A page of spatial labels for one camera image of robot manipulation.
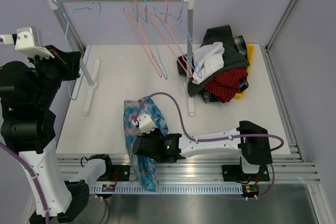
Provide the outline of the white skirt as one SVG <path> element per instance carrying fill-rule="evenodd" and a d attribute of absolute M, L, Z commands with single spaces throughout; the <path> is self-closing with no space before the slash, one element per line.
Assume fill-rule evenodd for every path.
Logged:
<path fill-rule="evenodd" d="M 193 55 L 195 71 L 192 83 L 201 84 L 204 80 L 224 66 L 223 53 L 225 48 L 222 42 L 201 46 Z"/>

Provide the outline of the pink hanger of red skirt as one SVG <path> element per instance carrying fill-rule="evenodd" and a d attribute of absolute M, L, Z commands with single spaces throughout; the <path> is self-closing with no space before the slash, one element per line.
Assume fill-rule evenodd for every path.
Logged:
<path fill-rule="evenodd" d="M 178 2 L 181 2 L 182 7 L 180 9 L 180 14 L 178 17 L 175 17 L 174 15 L 169 13 L 169 1 L 174 1 L 174 0 L 163 0 L 165 1 L 166 4 L 166 10 L 164 12 L 160 11 L 158 8 L 154 7 L 153 11 L 149 11 L 149 14 L 155 18 L 157 18 L 162 26 L 166 29 L 172 40 L 174 41 L 175 45 L 177 46 L 178 50 L 180 51 L 180 56 L 177 56 L 175 52 L 171 49 L 170 44 L 166 41 L 165 37 L 161 34 L 160 30 L 155 26 L 154 21 L 149 18 L 150 22 L 154 26 L 154 28 L 157 30 L 159 35 L 161 36 L 162 40 L 167 44 L 168 48 L 172 52 L 173 56 L 176 57 L 176 60 L 180 67 L 184 70 L 186 73 L 187 79 L 193 77 L 193 73 L 195 72 L 195 67 L 193 65 L 193 39 L 192 39 L 192 30 L 193 30 L 193 5 L 194 5 L 194 0 L 176 0 Z M 182 22 L 182 12 L 184 9 L 184 3 L 187 3 L 188 7 L 192 7 L 191 9 L 187 10 L 188 18 L 187 22 L 191 22 L 191 28 L 186 28 Z M 174 20 L 180 23 L 180 25 L 184 28 L 184 30 L 187 33 L 187 52 L 184 54 L 182 48 L 178 44 L 170 26 L 168 23 L 168 17 L 172 17 Z"/>

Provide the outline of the red dotted skirt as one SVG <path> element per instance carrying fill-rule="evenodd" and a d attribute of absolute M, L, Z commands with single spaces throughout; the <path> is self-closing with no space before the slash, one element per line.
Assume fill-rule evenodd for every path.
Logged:
<path fill-rule="evenodd" d="M 247 76 L 248 72 L 244 68 L 224 71 L 212 78 L 199 94 L 205 103 L 229 102 L 236 94 L 248 88 Z"/>

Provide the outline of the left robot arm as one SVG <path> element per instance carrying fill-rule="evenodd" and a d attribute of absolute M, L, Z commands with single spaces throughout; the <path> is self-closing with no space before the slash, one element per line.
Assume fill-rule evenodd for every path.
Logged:
<path fill-rule="evenodd" d="M 53 46 L 46 50 L 46 59 L 30 58 L 32 67 L 20 61 L 1 66 L 1 148 L 19 161 L 32 188 L 36 210 L 29 221 L 67 223 L 86 208 L 90 187 L 99 178 L 112 178 L 114 168 L 108 155 L 93 155 L 76 176 L 63 179 L 50 106 L 62 82 L 80 76 L 82 55 Z"/>

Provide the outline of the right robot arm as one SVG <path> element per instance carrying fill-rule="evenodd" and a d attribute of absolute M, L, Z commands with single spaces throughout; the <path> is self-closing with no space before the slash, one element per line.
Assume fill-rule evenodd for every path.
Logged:
<path fill-rule="evenodd" d="M 261 166 L 272 164 L 268 131 L 250 121 L 240 121 L 239 127 L 213 134 L 194 136 L 163 135 L 159 129 L 136 137 L 132 153 L 158 163 L 176 163 L 197 155 L 230 153 L 240 155 L 239 176 L 252 179 Z"/>

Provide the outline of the blue hanger of grey skirt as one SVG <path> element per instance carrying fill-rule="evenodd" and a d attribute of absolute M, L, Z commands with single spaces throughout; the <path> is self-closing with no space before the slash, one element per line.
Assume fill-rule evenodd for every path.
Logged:
<path fill-rule="evenodd" d="M 151 26 L 149 24 L 149 16 L 148 16 L 148 5 L 147 5 L 147 1 L 146 0 L 143 0 L 144 3 L 145 3 L 145 7 L 144 7 L 144 14 L 145 16 L 143 17 L 141 14 L 140 14 L 140 8 L 139 8 L 139 15 L 140 15 L 140 23 L 142 25 L 142 28 L 144 30 L 144 33 L 147 37 L 147 40 L 150 44 L 150 47 L 154 53 L 154 56 L 159 64 L 159 67 L 161 68 L 162 72 L 163 72 L 163 79 L 164 80 L 167 80 L 168 79 L 168 75 L 167 75 L 167 71 L 166 71 L 166 68 L 161 60 L 161 55 L 160 55 L 160 52 L 159 52 L 159 49 L 158 49 L 158 46 L 157 46 L 157 43 L 154 39 L 154 34 L 153 34 L 153 31 L 151 29 Z M 132 13 L 135 14 L 135 7 L 132 8 Z"/>

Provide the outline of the pink hanger of white skirt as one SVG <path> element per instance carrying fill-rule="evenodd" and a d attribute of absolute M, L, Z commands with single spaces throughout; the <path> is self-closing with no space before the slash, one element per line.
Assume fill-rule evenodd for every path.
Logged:
<path fill-rule="evenodd" d="M 139 4 L 138 0 L 133 0 L 135 2 L 135 14 L 131 14 L 127 8 L 123 8 L 123 12 L 125 17 L 127 18 L 131 28 L 133 29 L 134 34 L 136 35 L 140 45 L 142 46 L 145 54 L 147 55 L 150 63 L 152 64 L 153 68 L 155 69 L 156 73 L 160 78 L 163 77 L 163 72 L 159 67 L 159 64 L 154 56 L 154 53 L 150 47 L 150 44 L 147 40 L 147 37 L 144 33 L 142 25 L 140 23 L 140 15 L 139 15 Z"/>

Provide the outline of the dark grey dotted skirt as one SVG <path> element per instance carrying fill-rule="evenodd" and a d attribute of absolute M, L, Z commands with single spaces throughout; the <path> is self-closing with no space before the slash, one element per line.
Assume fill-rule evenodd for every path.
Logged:
<path fill-rule="evenodd" d="M 215 78 L 220 73 L 235 68 L 247 68 L 250 66 L 247 56 L 244 56 L 242 53 L 236 50 L 230 25 L 207 29 L 200 49 L 202 47 L 212 45 L 215 42 L 221 42 L 224 46 L 224 53 L 220 57 L 224 61 L 224 66 L 212 73 L 200 84 L 195 84 L 192 81 L 189 81 L 187 84 L 187 92 L 191 97 L 198 94 L 213 78 Z"/>

